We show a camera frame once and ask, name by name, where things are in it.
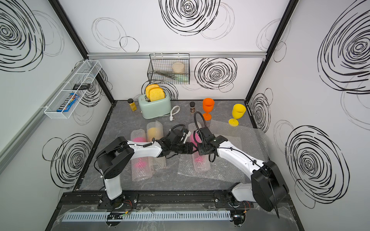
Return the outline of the bubble wrap of orange glass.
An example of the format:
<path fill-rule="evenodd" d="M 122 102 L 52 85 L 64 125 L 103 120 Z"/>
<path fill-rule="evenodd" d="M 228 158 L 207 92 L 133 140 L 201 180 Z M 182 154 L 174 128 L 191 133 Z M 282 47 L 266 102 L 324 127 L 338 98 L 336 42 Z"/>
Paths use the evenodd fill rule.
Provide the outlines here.
<path fill-rule="evenodd" d="M 204 173 L 196 173 L 193 166 L 192 155 L 180 155 L 178 174 L 204 179 L 213 179 L 231 183 L 248 182 L 248 177 L 233 164 L 225 159 L 217 157 L 210 162 L 211 169 Z"/>

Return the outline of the orange wine glass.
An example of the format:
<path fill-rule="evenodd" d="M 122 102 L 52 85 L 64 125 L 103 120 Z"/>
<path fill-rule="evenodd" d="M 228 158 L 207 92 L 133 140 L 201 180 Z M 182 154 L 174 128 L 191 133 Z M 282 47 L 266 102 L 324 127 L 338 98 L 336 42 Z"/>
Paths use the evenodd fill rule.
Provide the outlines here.
<path fill-rule="evenodd" d="M 212 115 L 210 114 L 210 112 L 214 109 L 214 100 L 211 99 L 211 98 L 206 98 L 203 100 L 202 102 L 202 107 L 203 107 L 203 110 L 204 110 L 204 114 L 203 114 L 203 117 L 206 121 L 209 121 L 212 119 Z"/>

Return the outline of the yellow wine glass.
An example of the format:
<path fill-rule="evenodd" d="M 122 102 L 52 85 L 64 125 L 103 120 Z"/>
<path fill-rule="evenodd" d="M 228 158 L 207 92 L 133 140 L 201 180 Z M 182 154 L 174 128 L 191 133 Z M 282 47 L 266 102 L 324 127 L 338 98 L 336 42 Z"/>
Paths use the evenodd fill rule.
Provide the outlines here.
<path fill-rule="evenodd" d="M 229 125 L 231 125 L 232 127 L 236 127 L 239 125 L 239 119 L 242 118 L 244 116 L 246 112 L 246 107 L 242 104 L 235 104 L 233 106 L 233 110 L 232 110 L 232 116 L 233 118 L 231 118 L 228 123 Z"/>

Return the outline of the bubble wrap of yellow glass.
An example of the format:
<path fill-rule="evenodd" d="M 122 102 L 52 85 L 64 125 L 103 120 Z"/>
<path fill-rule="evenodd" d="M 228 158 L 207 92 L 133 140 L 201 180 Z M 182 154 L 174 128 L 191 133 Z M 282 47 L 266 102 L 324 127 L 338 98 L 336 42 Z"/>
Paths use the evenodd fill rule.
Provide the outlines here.
<path fill-rule="evenodd" d="M 266 136 L 259 129 L 240 125 L 233 127 L 226 122 L 216 120 L 211 121 L 209 129 L 215 136 L 224 136 L 234 146 L 256 159 L 264 162 L 270 159 Z"/>

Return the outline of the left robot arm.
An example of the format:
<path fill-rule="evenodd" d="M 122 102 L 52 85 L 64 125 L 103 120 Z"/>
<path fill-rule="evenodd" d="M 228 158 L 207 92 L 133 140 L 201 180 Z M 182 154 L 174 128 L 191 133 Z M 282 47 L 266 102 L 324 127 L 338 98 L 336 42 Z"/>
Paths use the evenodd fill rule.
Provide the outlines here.
<path fill-rule="evenodd" d="M 144 157 L 166 157 L 171 153 L 193 154 L 197 151 L 197 147 L 194 143 L 187 141 L 188 137 L 188 129 L 173 127 L 166 136 L 148 142 L 128 141 L 123 136 L 112 141 L 96 158 L 108 199 L 115 200 L 122 194 L 120 174 L 130 160 Z"/>

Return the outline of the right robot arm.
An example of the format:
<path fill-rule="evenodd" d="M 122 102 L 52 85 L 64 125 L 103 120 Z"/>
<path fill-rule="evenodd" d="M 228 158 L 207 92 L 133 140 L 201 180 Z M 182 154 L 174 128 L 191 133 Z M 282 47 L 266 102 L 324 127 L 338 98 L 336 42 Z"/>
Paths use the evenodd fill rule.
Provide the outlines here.
<path fill-rule="evenodd" d="M 199 154 L 214 154 L 215 157 L 227 160 L 251 180 L 250 184 L 238 183 L 231 189 L 236 201 L 255 202 L 265 211 L 271 212 L 289 194 L 289 188 L 275 162 L 264 162 L 252 157 L 224 136 L 215 136 L 207 127 L 194 131 L 193 139 Z"/>

